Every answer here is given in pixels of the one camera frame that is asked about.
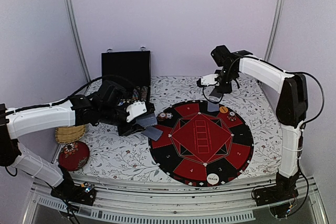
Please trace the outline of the blue playing card deck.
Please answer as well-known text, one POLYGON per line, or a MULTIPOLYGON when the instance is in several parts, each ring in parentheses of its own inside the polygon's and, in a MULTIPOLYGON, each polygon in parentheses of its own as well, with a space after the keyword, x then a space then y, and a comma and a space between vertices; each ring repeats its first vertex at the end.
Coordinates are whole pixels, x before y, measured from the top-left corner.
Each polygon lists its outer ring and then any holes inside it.
POLYGON ((157 119, 154 113, 139 116, 136 118, 136 124, 140 125, 141 127, 148 127, 157 125, 157 119))

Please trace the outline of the red black small chip stack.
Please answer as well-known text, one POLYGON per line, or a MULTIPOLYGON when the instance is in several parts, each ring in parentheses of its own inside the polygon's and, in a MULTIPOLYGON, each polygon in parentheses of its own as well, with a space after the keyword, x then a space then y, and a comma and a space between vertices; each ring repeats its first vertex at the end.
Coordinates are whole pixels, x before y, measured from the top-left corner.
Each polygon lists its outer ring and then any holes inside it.
POLYGON ((230 121, 233 122, 233 121, 236 121, 236 120, 237 120, 237 115, 236 115, 235 112, 230 111, 229 114, 228 114, 228 116, 227 116, 227 118, 228 118, 230 121))

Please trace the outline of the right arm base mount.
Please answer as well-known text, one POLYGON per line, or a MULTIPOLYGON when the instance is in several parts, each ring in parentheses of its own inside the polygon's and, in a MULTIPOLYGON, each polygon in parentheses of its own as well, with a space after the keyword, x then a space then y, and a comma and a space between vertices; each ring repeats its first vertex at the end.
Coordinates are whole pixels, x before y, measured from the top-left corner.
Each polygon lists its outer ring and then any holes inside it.
POLYGON ((269 205, 286 201, 269 208, 270 213, 277 219, 287 218, 297 203, 298 191, 296 188, 296 177, 276 177, 274 186, 258 186, 251 192, 252 199, 257 206, 269 205))

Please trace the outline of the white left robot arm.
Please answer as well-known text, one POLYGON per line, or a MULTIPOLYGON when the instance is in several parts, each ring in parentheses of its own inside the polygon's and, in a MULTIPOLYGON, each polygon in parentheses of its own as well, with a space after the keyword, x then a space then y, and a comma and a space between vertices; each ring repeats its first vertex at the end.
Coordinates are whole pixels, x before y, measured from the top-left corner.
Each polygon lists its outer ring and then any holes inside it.
POLYGON ((43 180, 67 200, 78 195, 71 176, 60 165, 51 164, 19 143, 19 137, 56 127, 100 123, 118 128, 128 136, 144 130, 137 121, 154 113, 154 105, 131 100, 132 94, 119 84, 106 80, 98 91, 85 96, 75 92, 53 103, 7 109, 1 104, 1 166, 20 169, 43 180))

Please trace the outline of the white black chip stack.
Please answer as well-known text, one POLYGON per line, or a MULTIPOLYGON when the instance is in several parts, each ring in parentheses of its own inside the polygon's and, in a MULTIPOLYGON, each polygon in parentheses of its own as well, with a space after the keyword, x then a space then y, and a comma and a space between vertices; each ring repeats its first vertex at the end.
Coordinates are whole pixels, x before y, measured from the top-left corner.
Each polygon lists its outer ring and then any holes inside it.
POLYGON ((167 117, 168 119, 171 119, 171 118, 173 117, 173 114, 172 114, 172 113, 167 113, 167 114, 166 114, 166 117, 167 117))

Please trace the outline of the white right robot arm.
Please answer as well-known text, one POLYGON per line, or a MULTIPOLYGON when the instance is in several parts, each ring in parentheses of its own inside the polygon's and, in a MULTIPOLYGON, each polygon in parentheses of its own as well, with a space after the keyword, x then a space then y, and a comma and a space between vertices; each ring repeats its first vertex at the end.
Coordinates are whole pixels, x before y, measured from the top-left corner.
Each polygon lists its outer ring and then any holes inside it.
POLYGON ((276 117, 282 130, 281 164, 276 180, 281 180, 271 190, 271 196, 276 201, 284 200, 291 194, 292 186, 286 181, 295 179, 300 174, 299 159, 302 153, 303 132, 309 120, 308 88, 306 77, 314 81, 312 74, 283 70, 246 50, 230 52, 225 45, 216 46, 211 56, 220 68, 214 74, 202 76, 197 86, 206 88, 213 86, 221 95, 232 92, 232 82, 237 81, 240 73, 249 75, 259 82, 272 88, 279 94, 276 106, 276 117))

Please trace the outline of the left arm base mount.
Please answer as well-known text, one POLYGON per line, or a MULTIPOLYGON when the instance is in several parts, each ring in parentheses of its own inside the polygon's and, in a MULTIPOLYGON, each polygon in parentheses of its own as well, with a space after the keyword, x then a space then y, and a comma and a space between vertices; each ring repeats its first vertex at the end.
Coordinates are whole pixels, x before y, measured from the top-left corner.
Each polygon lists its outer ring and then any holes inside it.
POLYGON ((60 185, 52 187, 50 194, 64 201, 93 206, 96 193, 92 183, 84 182, 80 185, 75 185, 73 181, 64 180, 60 185))

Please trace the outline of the orange round blind button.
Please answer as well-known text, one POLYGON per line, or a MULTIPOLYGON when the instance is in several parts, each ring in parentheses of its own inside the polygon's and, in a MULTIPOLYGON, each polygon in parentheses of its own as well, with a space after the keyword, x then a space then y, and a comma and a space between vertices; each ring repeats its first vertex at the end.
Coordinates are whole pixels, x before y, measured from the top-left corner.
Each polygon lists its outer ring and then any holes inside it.
POLYGON ((220 113, 227 113, 229 111, 229 109, 226 106, 220 106, 219 111, 220 111, 220 113))

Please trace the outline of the white blue dealer button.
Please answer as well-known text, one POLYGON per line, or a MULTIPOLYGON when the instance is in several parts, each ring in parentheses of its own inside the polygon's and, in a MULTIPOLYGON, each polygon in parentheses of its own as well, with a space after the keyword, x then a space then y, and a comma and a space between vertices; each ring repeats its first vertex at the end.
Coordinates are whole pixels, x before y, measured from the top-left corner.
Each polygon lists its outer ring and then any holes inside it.
POLYGON ((216 185, 219 182, 219 176, 215 173, 211 173, 207 175, 207 182, 210 185, 216 185))

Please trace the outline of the red orange chip stack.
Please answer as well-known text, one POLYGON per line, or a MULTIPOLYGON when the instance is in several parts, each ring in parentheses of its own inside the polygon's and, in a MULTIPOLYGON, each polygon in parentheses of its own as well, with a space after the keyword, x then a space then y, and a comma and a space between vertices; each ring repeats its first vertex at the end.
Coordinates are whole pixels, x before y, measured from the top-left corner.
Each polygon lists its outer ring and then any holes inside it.
POLYGON ((162 113, 158 114, 158 116, 157 116, 158 121, 164 121, 165 119, 167 119, 166 113, 162 112, 162 113))

